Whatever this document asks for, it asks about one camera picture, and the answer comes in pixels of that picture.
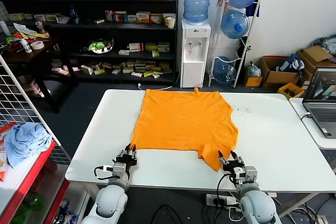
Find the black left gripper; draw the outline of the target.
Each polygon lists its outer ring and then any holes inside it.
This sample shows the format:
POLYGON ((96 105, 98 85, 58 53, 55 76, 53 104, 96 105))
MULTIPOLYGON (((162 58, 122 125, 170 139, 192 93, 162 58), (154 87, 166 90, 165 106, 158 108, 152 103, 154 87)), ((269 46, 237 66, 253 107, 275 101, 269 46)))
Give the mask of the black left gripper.
POLYGON ((117 163, 125 163, 126 166, 135 166, 137 164, 137 149, 136 145, 133 145, 132 155, 129 154, 131 144, 128 144, 115 159, 117 163))

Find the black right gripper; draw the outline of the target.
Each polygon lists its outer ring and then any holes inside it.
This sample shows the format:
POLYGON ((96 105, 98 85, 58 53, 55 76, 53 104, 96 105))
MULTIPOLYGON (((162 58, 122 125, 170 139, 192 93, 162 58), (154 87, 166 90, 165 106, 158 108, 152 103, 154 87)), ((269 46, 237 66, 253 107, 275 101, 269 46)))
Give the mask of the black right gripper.
POLYGON ((234 173, 234 168, 244 168, 245 164, 241 156, 238 156, 234 151, 231 151, 231 156, 234 158, 234 160, 227 160, 222 152, 218 150, 219 154, 219 161, 223 165, 223 171, 234 173))

